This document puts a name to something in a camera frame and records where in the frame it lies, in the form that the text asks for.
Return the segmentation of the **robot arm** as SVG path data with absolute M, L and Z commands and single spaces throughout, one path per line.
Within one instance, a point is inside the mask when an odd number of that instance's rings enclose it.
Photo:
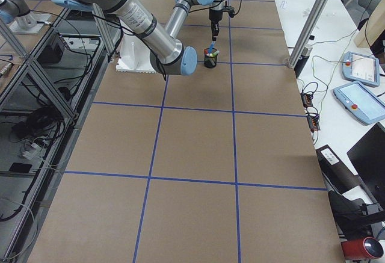
M 98 5 L 104 13 L 116 15 L 150 49 L 150 63 L 162 75 L 192 75 L 197 52 L 184 46 L 176 34 L 165 29 L 140 0 L 51 0 L 79 11 L 91 11 Z
M 216 42 L 219 35 L 219 23 L 223 18 L 223 13 L 226 11 L 226 2 L 224 0 L 175 0 L 171 17 L 169 18 L 165 30 L 176 38 L 184 21 L 191 12 L 194 6 L 202 5 L 209 10 L 209 20 L 211 21 L 212 41 Z

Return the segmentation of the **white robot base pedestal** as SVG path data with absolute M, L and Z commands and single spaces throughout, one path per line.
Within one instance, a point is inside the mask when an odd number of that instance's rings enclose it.
M 156 73 L 150 63 L 149 48 L 137 37 L 124 35 L 116 65 L 118 72 Z

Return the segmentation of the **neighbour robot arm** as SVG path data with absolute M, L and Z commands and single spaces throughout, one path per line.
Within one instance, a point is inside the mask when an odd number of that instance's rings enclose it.
M 33 12 L 25 0 L 1 0 L 1 21 L 15 34 L 37 34 L 50 18 Z

